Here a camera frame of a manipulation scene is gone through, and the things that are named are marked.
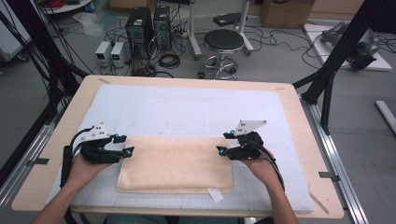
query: hand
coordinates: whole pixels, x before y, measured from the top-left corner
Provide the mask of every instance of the hand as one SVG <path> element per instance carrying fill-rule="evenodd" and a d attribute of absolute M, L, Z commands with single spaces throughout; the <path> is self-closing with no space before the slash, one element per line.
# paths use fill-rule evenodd
<path fill-rule="evenodd" d="M 268 150 L 268 152 L 273 158 L 274 155 L 272 152 L 270 150 Z M 268 185 L 272 183 L 279 183 L 274 167 L 263 155 L 260 155 L 257 160 L 242 160 L 241 162 L 244 163 L 247 168 L 250 169 L 251 173 L 253 173 L 265 186 L 268 187 Z"/>
<path fill-rule="evenodd" d="M 110 163 L 92 164 L 86 161 L 81 154 L 77 154 L 64 186 L 80 191 L 110 165 Z"/>

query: round stool seat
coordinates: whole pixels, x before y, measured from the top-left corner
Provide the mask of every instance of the round stool seat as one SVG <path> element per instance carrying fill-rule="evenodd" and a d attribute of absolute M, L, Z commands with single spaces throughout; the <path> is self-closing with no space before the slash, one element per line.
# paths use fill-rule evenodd
<path fill-rule="evenodd" d="M 235 53 L 244 47 L 244 38 L 230 30 L 214 30 L 205 35 L 205 46 L 219 53 Z"/>

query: stool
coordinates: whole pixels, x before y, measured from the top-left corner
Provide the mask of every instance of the stool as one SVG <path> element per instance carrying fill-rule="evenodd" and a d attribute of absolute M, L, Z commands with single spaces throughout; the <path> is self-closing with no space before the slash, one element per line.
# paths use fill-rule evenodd
<path fill-rule="evenodd" d="M 198 72 L 198 78 L 210 75 L 214 79 L 236 79 L 238 64 L 225 55 L 240 51 L 244 47 L 244 38 L 237 32 L 220 29 L 207 33 L 204 43 L 207 49 L 216 52 L 218 56 L 205 61 Z"/>

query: floor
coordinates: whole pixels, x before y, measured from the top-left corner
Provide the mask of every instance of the floor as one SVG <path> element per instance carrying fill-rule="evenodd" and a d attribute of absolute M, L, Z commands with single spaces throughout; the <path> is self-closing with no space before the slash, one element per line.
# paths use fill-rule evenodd
<path fill-rule="evenodd" d="M 207 29 L 219 28 L 212 21 L 213 14 L 225 12 L 218 12 L 213 7 L 208 7 L 209 5 L 197 6 L 196 9 L 196 12 L 201 12 L 198 14 L 202 15 L 196 18 L 195 32 L 204 57 L 198 61 L 194 60 L 190 43 L 188 40 L 183 40 L 182 44 L 186 47 L 186 52 L 180 56 L 180 67 L 171 70 L 175 77 L 197 78 L 199 67 L 205 57 L 210 55 L 210 52 L 203 46 L 203 34 L 207 32 Z M 238 4 L 231 4 L 230 7 L 232 9 L 229 10 L 238 10 Z M 182 9 L 186 18 L 188 8 Z M 99 8 L 95 13 L 102 17 L 106 24 L 105 29 L 117 27 L 119 20 L 114 12 L 106 9 L 106 6 Z M 95 74 L 106 73 L 106 69 L 97 66 L 99 62 L 94 55 L 105 34 L 85 36 L 79 23 L 70 23 L 74 21 L 71 18 L 74 14 L 65 13 L 58 18 L 61 27 L 65 30 L 66 40 Z M 127 17 L 121 13 L 116 13 L 116 15 Z M 337 23 L 337 21 L 311 22 Z M 249 17 L 247 24 L 261 26 L 257 17 Z M 290 49 L 308 46 L 305 40 L 295 36 L 306 38 L 303 31 L 283 30 L 290 35 L 274 31 L 274 29 L 247 27 L 247 37 L 260 39 L 257 34 L 253 33 L 259 33 L 258 29 L 263 31 L 263 36 L 268 36 L 272 32 L 277 43 L 284 42 L 289 47 L 286 44 L 262 45 L 260 50 L 249 56 L 244 51 L 236 53 L 233 58 L 239 64 L 238 81 L 293 83 L 317 71 L 314 67 L 320 67 L 321 63 L 318 58 L 304 55 L 305 49 Z M 262 40 L 264 43 L 269 43 L 269 41 L 269 38 Z M 251 40 L 251 43 L 255 49 L 261 47 L 257 41 Z M 379 53 L 393 67 L 392 70 L 376 72 L 340 69 L 338 71 L 332 92 L 330 132 L 368 221 L 370 223 L 396 223 L 394 212 L 396 211 L 396 135 L 375 105 L 376 100 L 383 100 L 393 114 L 396 114 L 396 70 L 394 69 L 396 55 L 385 50 L 380 50 Z M 302 55 L 310 65 L 302 60 Z M 76 55 L 74 59 L 78 67 L 88 70 Z M 32 63 L 13 61 L 0 67 L 0 71 L 2 72 L 0 73 L 0 125 L 2 127 L 0 130 L 2 148 L 0 166 L 3 166 L 47 104 L 48 99 L 43 82 Z M 118 74 L 129 74 L 129 71 L 120 69 Z M 297 92 L 303 93 L 307 87 L 301 87 Z M 321 106 L 321 99 L 318 101 L 318 106 Z M 35 215 L 36 213 L 13 211 L 8 205 L 0 211 L 0 220 L 2 223 L 26 223 Z M 103 217 L 88 215 L 88 218 L 92 223 L 101 223 Z M 300 221 L 301 223 L 352 223 L 348 211 L 342 219 L 301 218 Z"/>

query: forearm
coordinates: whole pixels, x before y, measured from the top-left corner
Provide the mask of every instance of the forearm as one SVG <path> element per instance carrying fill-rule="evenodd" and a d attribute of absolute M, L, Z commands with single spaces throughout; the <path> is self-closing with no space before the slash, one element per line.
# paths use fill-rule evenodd
<path fill-rule="evenodd" d="M 280 183 L 275 182 L 266 184 L 265 186 L 267 187 L 268 194 L 270 196 L 275 224 L 298 223 L 297 217 L 291 208 L 289 199 L 286 196 L 285 191 L 282 189 Z"/>
<path fill-rule="evenodd" d="M 61 223 L 69 204 L 73 201 L 77 193 L 78 189 L 73 189 L 65 185 L 49 204 L 44 207 L 41 213 L 33 220 L 32 224 Z"/>

